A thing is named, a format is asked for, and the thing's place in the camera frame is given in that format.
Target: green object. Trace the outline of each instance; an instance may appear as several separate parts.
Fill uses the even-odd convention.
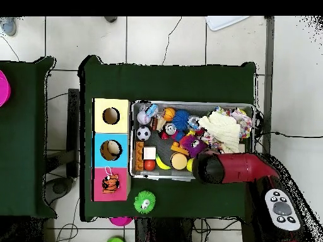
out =
[[[108,239],[107,242],[124,242],[124,241],[120,238],[110,238],[110,239]]]
[[[156,197],[150,191],[139,192],[138,196],[134,198],[134,207],[141,214],[147,214],[154,209]]]
[[[160,178],[158,181],[132,178],[127,201],[92,202],[91,192],[91,106],[92,98],[118,98],[161,101],[200,101],[217,103],[254,102],[255,64],[237,66],[136,66],[104,65],[96,56],[87,57],[79,67],[81,92],[85,94],[85,196],[86,218],[138,216],[133,202],[143,190],[154,192],[158,207],[141,217],[245,218],[246,184],[203,185]]]
[[[10,99],[0,108],[0,215],[55,217],[43,201],[45,95],[53,57],[0,61]]]

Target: pink bowl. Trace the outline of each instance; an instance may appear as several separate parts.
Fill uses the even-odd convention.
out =
[[[10,85],[4,73],[0,71],[0,107],[6,103],[10,97]]]
[[[132,218],[130,217],[115,217],[110,218],[110,222],[114,224],[115,226],[126,226],[127,224],[130,224],[132,221]]]

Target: blue plush toy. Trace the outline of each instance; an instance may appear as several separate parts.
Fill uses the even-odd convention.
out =
[[[178,131],[185,131],[188,128],[189,113],[186,110],[177,110],[172,123]]]

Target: white cloth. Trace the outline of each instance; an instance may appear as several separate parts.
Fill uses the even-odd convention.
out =
[[[206,16],[205,20],[210,30],[216,31],[242,21],[249,16]]]
[[[208,118],[200,118],[199,125],[223,143],[225,153],[239,153],[240,125],[234,118],[212,112]]]

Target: metal tray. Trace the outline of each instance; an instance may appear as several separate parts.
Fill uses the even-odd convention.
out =
[[[136,178],[166,178],[166,179],[174,179],[174,180],[183,180],[190,181],[194,179],[191,172],[184,170],[163,170],[158,167],[156,164],[156,168],[153,171],[136,171],[136,131],[139,128],[140,124],[137,121],[137,114],[139,112],[139,108],[142,104],[149,105],[150,103],[155,103],[158,105],[159,110],[162,110],[166,107],[172,107],[176,110],[183,109],[187,110],[191,115],[197,115],[199,117],[205,116],[208,112],[212,112],[215,107],[220,106],[222,108],[240,108],[246,112],[246,114],[252,118],[252,132],[250,133],[250,137],[248,139],[244,139],[242,144],[245,144],[245,151],[252,152],[254,149],[254,124],[255,124],[255,113],[254,107],[250,104],[241,104],[241,103],[201,103],[201,102],[173,102],[173,101],[143,101],[138,100],[131,103],[131,120],[133,121],[131,132],[130,132],[130,159],[129,159],[129,171],[132,177]],[[144,142],[145,146],[155,146],[157,154],[158,151],[169,149],[169,154],[174,153],[174,151],[170,150],[170,147],[173,143],[173,139],[169,138],[167,140],[162,140],[159,138],[157,131],[151,132],[151,137]],[[161,160],[170,166],[168,162],[170,159],[161,157]]]

